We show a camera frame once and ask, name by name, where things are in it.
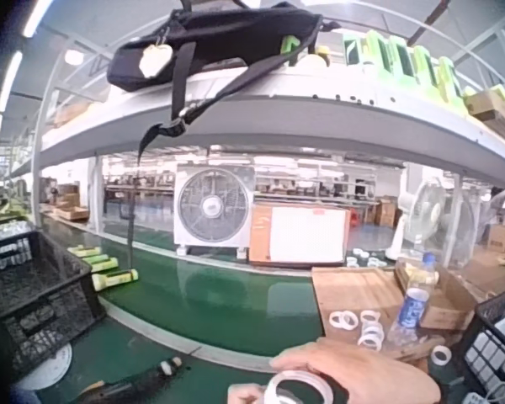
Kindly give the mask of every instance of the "fan grille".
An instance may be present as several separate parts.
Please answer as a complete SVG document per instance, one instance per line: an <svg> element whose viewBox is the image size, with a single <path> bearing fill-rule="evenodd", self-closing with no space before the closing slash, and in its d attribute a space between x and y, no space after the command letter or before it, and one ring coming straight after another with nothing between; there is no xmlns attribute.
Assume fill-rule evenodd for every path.
<svg viewBox="0 0 505 404"><path fill-rule="evenodd" d="M231 173L206 170L183 186L178 214L194 237L203 242L223 242L235 236L247 219L247 194Z"/></svg>

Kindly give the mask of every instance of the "white board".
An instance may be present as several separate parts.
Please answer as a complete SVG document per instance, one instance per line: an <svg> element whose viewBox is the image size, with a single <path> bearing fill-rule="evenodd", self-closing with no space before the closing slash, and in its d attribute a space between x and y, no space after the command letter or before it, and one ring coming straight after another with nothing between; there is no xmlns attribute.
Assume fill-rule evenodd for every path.
<svg viewBox="0 0 505 404"><path fill-rule="evenodd" d="M274 207L269 255L274 263L344 260L346 211Z"/></svg>

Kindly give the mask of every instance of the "black backpack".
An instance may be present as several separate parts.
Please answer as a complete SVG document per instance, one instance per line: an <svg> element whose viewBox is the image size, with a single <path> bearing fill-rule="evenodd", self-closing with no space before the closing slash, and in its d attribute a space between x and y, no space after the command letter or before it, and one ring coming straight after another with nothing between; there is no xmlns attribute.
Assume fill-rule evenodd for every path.
<svg viewBox="0 0 505 404"><path fill-rule="evenodd" d="M337 28L322 24L320 14L310 13L288 3L272 8L236 9L213 12L174 10L170 18L152 34L121 46L109 65L109 82L125 91L171 82L173 85L171 122L155 124L144 135L139 145L138 160L146 147L159 135L177 137L211 105L232 95L249 84L295 61L299 53L308 49L314 53L320 30ZM290 35L299 44L281 54L281 46ZM170 62L152 78L145 78L139 68L144 50L150 45L170 45ZM185 106L185 87L188 76L201 72L205 66L241 59L247 70L213 98ZM134 229L135 194L130 199L128 244L132 267L132 238Z"/></svg>

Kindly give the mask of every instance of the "white tag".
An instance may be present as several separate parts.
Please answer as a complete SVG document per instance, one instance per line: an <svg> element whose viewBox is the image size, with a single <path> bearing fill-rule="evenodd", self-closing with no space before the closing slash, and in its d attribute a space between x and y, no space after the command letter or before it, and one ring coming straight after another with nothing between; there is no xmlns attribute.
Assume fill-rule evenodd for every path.
<svg viewBox="0 0 505 404"><path fill-rule="evenodd" d="M149 45L145 48L138 67L145 78L155 77L170 62L172 54L170 45Z"/></svg>

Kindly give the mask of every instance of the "bottle label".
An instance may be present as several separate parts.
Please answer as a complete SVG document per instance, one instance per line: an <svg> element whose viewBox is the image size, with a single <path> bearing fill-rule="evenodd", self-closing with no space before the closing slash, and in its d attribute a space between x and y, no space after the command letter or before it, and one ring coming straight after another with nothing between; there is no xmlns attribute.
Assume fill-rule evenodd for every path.
<svg viewBox="0 0 505 404"><path fill-rule="evenodd" d="M405 328L417 328L427 307L429 293L426 290L410 288L406 292L404 304L398 314L398 323Z"/></svg>

